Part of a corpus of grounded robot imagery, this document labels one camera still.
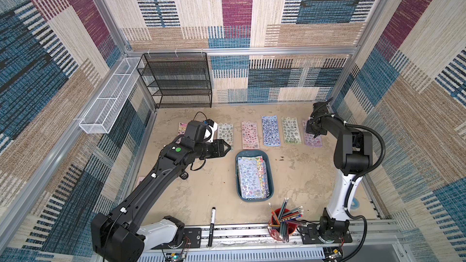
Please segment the pink character sticker sheet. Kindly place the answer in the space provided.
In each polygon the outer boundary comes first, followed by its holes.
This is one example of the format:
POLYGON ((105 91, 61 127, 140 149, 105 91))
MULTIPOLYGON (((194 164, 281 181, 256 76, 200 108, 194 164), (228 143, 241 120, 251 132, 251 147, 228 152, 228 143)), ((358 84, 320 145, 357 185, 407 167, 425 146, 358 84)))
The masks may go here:
POLYGON ((307 120, 302 120, 303 125, 303 137, 304 137, 304 144, 309 147, 322 147, 322 137, 318 136, 314 138, 313 134, 306 133, 307 128, 307 120))

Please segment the pink cat sticker sheet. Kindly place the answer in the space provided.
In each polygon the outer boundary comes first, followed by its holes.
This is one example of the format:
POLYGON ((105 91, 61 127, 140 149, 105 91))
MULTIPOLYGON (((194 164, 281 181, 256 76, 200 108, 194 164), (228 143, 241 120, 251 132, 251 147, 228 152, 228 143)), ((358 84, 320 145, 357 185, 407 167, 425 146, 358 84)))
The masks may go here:
POLYGON ((179 123, 178 135, 184 135, 185 134, 187 125, 188 125, 187 123, 179 123))

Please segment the green dinosaur sticker sheet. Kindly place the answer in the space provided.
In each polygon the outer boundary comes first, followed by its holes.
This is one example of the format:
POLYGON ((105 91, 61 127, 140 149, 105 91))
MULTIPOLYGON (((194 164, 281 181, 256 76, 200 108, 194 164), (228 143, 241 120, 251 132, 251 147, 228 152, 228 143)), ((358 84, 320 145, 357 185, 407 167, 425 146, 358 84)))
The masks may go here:
POLYGON ((226 141, 231 146, 231 151, 234 150, 234 126, 232 124, 219 123, 217 138, 226 141))

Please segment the green frog sticker sheet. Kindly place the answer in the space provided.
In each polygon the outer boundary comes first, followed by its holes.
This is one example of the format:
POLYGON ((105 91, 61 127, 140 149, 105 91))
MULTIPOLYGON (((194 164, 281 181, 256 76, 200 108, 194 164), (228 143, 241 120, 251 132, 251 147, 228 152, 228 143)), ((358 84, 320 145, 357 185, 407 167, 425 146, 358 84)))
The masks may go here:
POLYGON ((302 143, 297 118, 282 117, 282 127, 286 144, 302 143))

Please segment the pink bonbon sticker sheet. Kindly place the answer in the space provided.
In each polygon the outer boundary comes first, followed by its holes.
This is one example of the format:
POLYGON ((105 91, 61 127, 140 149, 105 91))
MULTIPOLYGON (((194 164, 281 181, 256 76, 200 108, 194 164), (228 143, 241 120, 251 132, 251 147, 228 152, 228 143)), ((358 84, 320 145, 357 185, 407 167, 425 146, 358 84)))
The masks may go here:
POLYGON ((259 149, 257 123, 244 121, 241 123, 242 149, 259 149))

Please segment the blue penguin sticker sheet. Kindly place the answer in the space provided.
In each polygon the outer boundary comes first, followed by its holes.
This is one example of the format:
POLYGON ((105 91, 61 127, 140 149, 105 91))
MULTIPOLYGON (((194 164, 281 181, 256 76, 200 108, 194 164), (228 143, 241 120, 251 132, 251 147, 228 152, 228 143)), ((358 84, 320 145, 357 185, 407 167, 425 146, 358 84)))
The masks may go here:
POLYGON ((280 146, 278 119, 276 115, 262 116, 263 144, 269 147, 280 146))

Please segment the teal plastic storage box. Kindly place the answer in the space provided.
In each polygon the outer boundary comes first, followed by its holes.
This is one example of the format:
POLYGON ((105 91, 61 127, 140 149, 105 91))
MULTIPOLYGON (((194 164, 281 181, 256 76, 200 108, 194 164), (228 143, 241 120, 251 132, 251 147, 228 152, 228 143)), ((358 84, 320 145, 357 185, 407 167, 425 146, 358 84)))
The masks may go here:
POLYGON ((274 194, 268 155, 262 150, 243 150, 235 157, 237 194, 246 202, 269 200, 274 194))

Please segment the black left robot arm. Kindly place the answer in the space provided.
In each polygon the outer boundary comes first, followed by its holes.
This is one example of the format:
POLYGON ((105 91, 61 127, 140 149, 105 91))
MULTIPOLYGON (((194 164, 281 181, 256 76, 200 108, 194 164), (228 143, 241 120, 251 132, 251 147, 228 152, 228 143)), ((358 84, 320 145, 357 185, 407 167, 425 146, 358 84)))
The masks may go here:
POLYGON ((135 262, 155 247, 184 243, 184 223, 180 220, 169 215, 148 226, 142 226, 142 222, 176 178, 189 177, 186 168, 190 164, 224 157, 231 150, 225 140, 214 137, 217 127, 211 119, 190 121, 185 133, 160 151, 152 170, 129 196, 108 214, 98 213, 93 218, 92 247, 103 261, 135 262))

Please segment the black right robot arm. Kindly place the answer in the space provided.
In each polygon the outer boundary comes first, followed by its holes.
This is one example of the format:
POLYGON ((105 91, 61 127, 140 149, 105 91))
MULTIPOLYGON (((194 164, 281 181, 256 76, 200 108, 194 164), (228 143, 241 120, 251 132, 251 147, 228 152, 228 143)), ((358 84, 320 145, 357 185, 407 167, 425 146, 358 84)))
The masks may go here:
POLYGON ((361 174, 373 165, 372 134, 351 127, 330 113, 327 102, 313 104, 305 130, 315 138, 330 133, 337 139, 333 157, 337 169, 336 184, 316 227, 322 242, 333 243, 347 235, 352 219, 351 202, 362 179, 361 174))

